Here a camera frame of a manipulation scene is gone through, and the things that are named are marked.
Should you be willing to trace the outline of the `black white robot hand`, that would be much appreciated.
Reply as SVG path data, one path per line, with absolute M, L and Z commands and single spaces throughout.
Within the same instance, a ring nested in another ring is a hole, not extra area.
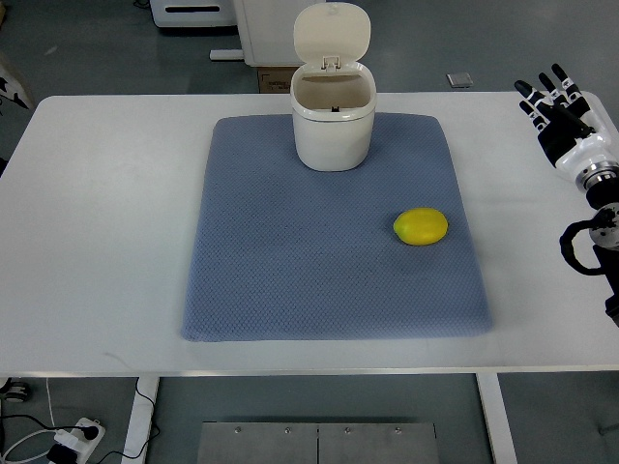
M 618 158 L 602 117 L 560 65 L 551 70 L 555 79 L 539 74 L 544 92 L 526 81 L 515 82 L 522 96 L 518 106 L 537 131 L 546 158 L 583 191 L 617 179 Z

